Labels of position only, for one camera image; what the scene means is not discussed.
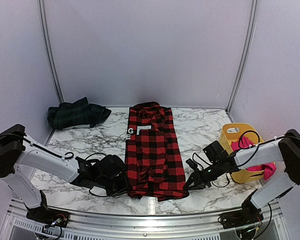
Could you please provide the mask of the red black plaid shirt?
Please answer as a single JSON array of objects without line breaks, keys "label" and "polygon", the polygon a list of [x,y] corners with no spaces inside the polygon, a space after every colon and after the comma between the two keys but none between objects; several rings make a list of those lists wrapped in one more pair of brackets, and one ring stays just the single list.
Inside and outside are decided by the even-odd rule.
[{"label": "red black plaid shirt", "polygon": [[129,197],[150,196],[161,202],[189,196],[169,107],[157,102],[130,107],[125,145]]}]

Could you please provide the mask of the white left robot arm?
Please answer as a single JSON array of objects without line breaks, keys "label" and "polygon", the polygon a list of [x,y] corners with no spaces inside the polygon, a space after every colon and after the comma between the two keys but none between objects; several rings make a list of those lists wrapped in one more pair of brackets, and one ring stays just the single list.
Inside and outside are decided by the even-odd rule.
[{"label": "white left robot arm", "polygon": [[73,152],[58,153],[35,141],[16,124],[0,133],[0,179],[23,201],[28,213],[47,223],[53,218],[46,196],[22,172],[29,166],[59,177],[71,185],[105,190],[117,197],[129,190],[126,165],[113,154],[96,152],[85,158]]}]

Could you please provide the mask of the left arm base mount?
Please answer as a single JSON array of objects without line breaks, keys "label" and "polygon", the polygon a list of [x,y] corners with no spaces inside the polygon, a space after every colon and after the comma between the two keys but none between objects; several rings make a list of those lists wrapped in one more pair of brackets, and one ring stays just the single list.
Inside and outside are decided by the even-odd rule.
[{"label": "left arm base mount", "polygon": [[26,217],[30,220],[34,220],[45,225],[52,226],[53,222],[56,222],[58,219],[61,219],[61,222],[56,222],[55,225],[65,228],[68,224],[69,212],[61,211],[48,207],[38,207],[38,208],[28,208]]}]

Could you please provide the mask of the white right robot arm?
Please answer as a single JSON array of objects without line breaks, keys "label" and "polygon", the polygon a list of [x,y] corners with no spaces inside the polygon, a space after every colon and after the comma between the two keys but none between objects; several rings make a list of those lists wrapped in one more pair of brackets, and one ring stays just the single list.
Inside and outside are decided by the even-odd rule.
[{"label": "white right robot arm", "polygon": [[226,173],[234,173],[249,167],[261,166],[273,162],[283,162],[284,172],[272,179],[248,196],[238,211],[237,219],[248,224],[262,207],[270,201],[281,198],[292,188],[300,185],[300,134],[295,129],[284,135],[254,146],[240,148],[227,153],[218,141],[203,149],[211,165],[199,170],[197,164],[188,159],[187,165],[193,170],[184,185],[185,190],[200,190],[211,187],[212,181]]}]

